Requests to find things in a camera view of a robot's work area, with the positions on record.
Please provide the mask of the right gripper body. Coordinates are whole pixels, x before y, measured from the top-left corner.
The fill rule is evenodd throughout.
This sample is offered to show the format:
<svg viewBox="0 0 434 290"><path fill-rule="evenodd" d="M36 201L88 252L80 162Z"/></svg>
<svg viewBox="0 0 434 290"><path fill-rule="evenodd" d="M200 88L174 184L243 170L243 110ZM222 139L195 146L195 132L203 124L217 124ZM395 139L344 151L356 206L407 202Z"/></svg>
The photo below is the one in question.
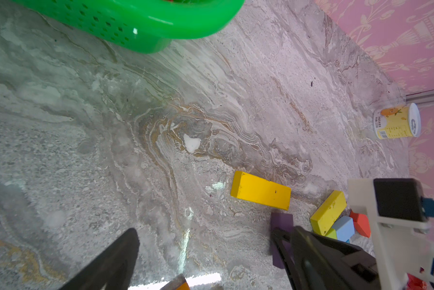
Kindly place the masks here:
<svg viewBox="0 0 434 290"><path fill-rule="evenodd" d="M378 266L361 247L308 232L275 228L273 245L294 290L380 290Z"/></svg>

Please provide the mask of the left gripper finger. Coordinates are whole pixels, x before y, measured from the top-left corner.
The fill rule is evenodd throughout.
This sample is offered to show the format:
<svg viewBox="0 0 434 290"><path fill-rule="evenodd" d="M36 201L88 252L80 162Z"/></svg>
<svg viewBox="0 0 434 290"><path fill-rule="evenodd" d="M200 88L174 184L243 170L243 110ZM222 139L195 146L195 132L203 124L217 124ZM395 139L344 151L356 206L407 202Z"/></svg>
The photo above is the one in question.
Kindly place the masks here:
<svg viewBox="0 0 434 290"><path fill-rule="evenodd" d="M127 229L62 289L127 290L138 258L139 246L136 229Z"/></svg>

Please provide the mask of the purple block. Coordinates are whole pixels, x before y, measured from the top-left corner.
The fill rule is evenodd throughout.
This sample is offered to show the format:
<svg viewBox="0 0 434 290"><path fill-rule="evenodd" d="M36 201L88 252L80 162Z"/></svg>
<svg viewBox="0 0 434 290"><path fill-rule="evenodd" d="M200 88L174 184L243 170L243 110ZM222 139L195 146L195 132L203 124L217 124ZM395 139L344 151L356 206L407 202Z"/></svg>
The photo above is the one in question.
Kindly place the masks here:
<svg viewBox="0 0 434 290"><path fill-rule="evenodd" d="M293 229L293 227L294 227L293 215L289 213L279 213L279 212L271 213L270 230L274 230L275 228L280 228L281 230L290 232ZM281 255L272 241L270 242L270 253L272 256L273 265L279 269L284 269L285 266L283 264Z"/></svg>

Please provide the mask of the long yellow block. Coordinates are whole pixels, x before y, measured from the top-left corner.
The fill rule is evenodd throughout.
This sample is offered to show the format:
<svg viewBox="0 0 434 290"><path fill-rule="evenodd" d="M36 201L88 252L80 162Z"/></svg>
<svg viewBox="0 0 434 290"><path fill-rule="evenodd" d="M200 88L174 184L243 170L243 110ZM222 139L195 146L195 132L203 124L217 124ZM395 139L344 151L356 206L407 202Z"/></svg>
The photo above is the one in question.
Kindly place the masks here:
<svg viewBox="0 0 434 290"><path fill-rule="evenodd" d="M236 171L230 195L237 199L288 210L291 189L242 171Z"/></svg>

